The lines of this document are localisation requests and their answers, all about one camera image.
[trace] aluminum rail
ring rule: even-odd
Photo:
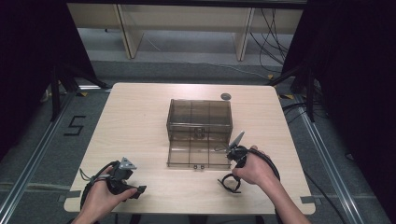
[[[304,102],[300,95],[295,95],[295,99],[297,103]],[[327,171],[330,180],[332,181],[332,185],[340,199],[341,205],[343,205],[346,211],[346,216],[348,217],[350,223],[356,223],[356,224],[364,223],[361,217],[361,213],[359,212],[358,206],[356,205],[355,200],[353,199],[351,193],[349,192],[349,189],[347,188],[345,181],[338,172],[338,169],[335,166],[334,161],[332,160],[332,156],[330,155],[329,150],[326,148],[326,145],[324,144],[318,132],[317,126],[315,125],[315,123],[311,122],[310,118],[306,115],[306,113],[301,107],[299,108],[299,110],[301,113],[303,113],[302,117],[306,129],[311,135],[311,138],[315,144],[315,148],[318,151],[320,159],[324,165],[324,168]]]
[[[40,164],[41,160],[43,159],[47,148],[50,145],[50,142],[56,133],[56,130],[59,127],[59,124],[62,121],[64,111],[70,105],[73,98],[75,96],[74,92],[69,92],[66,94],[64,101],[61,106],[61,111],[57,118],[49,124],[49,127],[45,131],[43,137],[41,138],[40,142],[38,143],[35,151],[30,158],[30,160],[26,163],[20,177],[15,182],[14,186],[10,190],[8,196],[3,200],[1,207],[0,207],[0,223],[6,224],[8,223],[9,219],[11,218],[12,213],[14,212],[15,208],[17,207],[21,197],[26,190],[26,187],[29,181],[32,179],[35,171]]]

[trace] black panel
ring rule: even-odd
[[[306,56],[326,18],[336,32],[322,42],[315,64],[332,121],[392,222],[396,222],[396,11],[391,1],[343,1],[342,7],[305,11],[284,70]]]

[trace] forearm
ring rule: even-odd
[[[277,179],[259,184],[259,187],[268,195],[283,223],[310,223]]]

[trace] gray floor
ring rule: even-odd
[[[260,49],[250,38],[245,60],[238,62],[234,53],[231,34],[195,32],[146,32],[136,57],[125,57],[120,32],[110,30],[80,29],[81,38],[97,76],[108,84],[118,81],[129,82],[185,82],[185,83],[232,83],[263,85],[269,74],[260,66]],[[280,35],[279,40],[288,46],[291,35]],[[276,49],[271,49],[281,59]],[[281,64],[262,55],[262,64],[279,71]],[[288,94],[292,80],[276,87],[279,94]],[[59,128],[53,136],[42,161],[30,180],[21,201],[13,211],[9,223],[65,223],[76,214],[63,209],[63,196],[70,188],[79,164],[90,142],[96,122],[106,103],[108,92],[93,91],[86,97],[76,96],[67,107]],[[280,99],[281,104],[291,105],[294,100]],[[18,181],[40,137],[50,124],[50,101],[45,102],[35,112],[21,141],[12,148],[1,161],[0,199],[4,200],[13,183]],[[328,173],[318,155],[318,151],[305,128],[301,111],[298,109],[285,114],[290,132],[303,168],[323,189],[348,222],[348,217],[340,203]],[[326,117],[323,107],[315,105],[316,126],[329,149],[336,167],[351,192],[364,223],[390,223],[376,197],[364,180],[359,168],[347,160],[347,148],[343,145],[335,128]],[[64,136],[75,130],[68,128],[74,116],[84,126],[79,136]],[[307,180],[312,195],[317,200],[317,212],[308,216],[313,223],[341,223],[340,218],[320,191]],[[115,223],[115,214],[101,223]],[[130,215],[119,214],[119,223],[129,223]],[[265,223],[276,223],[274,216],[264,216]],[[150,215],[143,216],[140,223],[188,223],[186,216]],[[210,217],[208,223],[254,223],[252,217]]]

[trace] black strap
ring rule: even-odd
[[[238,184],[236,185],[235,189],[229,188],[229,187],[227,187],[227,186],[224,184],[224,181],[225,181],[227,178],[231,177],[231,176],[233,177],[233,179],[236,180],[236,182],[238,182]],[[228,175],[224,176],[224,177],[222,178],[222,180],[219,180],[219,179],[218,179],[218,181],[219,181],[219,182],[221,183],[221,185],[222,185],[225,189],[227,189],[228,191],[230,191],[230,192],[232,192],[232,193],[241,193],[241,191],[237,191],[237,190],[239,189],[239,187],[241,187],[241,178],[239,178],[238,176],[235,176],[235,175],[233,175],[233,174],[228,174]]]

